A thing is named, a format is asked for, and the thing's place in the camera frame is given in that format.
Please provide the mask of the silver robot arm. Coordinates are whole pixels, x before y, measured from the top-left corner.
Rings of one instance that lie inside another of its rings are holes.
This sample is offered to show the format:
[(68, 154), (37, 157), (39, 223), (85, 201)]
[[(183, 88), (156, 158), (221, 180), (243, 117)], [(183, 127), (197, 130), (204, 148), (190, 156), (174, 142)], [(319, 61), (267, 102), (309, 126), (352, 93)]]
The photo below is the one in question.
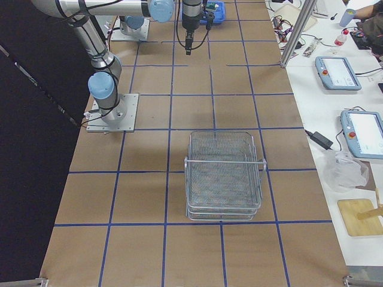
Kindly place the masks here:
[(88, 80), (97, 111), (84, 122), (88, 130), (95, 132), (132, 131), (135, 125), (137, 94), (122, 95), (118, 82), (122, 64), (107, 47), (106, 40), (98, 32), (93, 16), (117, 16), (121, 28), (139, 29), (138, 20), (152, 18), (166, 23), (172, 18), (174, 1), (33, 1), (44, 14), (66, 21), (82, 42), (90, 57), (95, 73)]
[(120, 16), (120, 30), (123, 35), (145, 38), (148, 34), (149, 19), (143, 16)]

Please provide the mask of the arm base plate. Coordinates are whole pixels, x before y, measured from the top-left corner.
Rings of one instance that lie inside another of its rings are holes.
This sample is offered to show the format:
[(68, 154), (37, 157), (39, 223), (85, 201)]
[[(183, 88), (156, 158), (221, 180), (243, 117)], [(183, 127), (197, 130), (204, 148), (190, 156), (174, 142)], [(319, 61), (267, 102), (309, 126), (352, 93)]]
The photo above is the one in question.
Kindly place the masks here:
[(113, 27), (114, 42), (146, 42), (150, 20), (143, 17), (118, 17)]
[(88, 132), (134, 132), (139, 94), (119, 94), (119, 104), (105, 117), (100, 118), (98, 104), (94, 100), (86, 123)]

